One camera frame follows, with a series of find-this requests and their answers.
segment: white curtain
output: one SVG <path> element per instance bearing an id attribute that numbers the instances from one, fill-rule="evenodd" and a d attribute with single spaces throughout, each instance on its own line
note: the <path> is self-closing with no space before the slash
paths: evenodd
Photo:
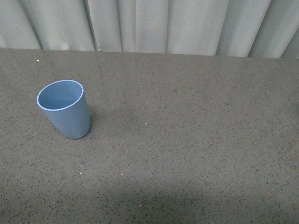
<path id="1" fill-rule="evenodd" d="M 0 0 L 0 48 L 299 59 L 299 0 Z"/>

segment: table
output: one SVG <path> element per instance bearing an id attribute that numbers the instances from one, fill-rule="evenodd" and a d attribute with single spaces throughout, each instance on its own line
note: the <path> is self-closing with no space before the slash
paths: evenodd
<path id="1" fill-rule="evenodd" d="M 296 223 L 299 63 L 0 49 L 0 223 Z M 74 79 L 71 140 L 36 104 Z"/>

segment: plastic cup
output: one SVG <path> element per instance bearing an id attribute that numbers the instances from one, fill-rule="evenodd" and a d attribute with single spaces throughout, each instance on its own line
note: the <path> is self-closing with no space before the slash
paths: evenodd
<path id="1" fill-rule="evenodd" d="M 74 80 L 60 80 L 44 87 L 37 104 L 66 137 L 80 139 L 90 128 L 90 114 L 83 86 Z"/>

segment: curtain fold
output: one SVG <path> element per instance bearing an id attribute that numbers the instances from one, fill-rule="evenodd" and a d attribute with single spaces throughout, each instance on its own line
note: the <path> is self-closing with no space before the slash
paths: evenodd
<path id="1" fill-rule="evenodd" d="M 299 59 L 299 0 L 1 0 L 0 48 Z"/>

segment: blue cup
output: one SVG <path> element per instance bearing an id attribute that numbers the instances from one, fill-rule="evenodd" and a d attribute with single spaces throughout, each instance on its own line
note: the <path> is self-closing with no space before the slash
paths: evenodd
<path id="1" fill-rule="evenodd" d="M 90 114 L 80 83 L 73 80 L 53 82 L 39 92 L 36 101 L 66 137 L 80 139 L 88 133 Z"/>

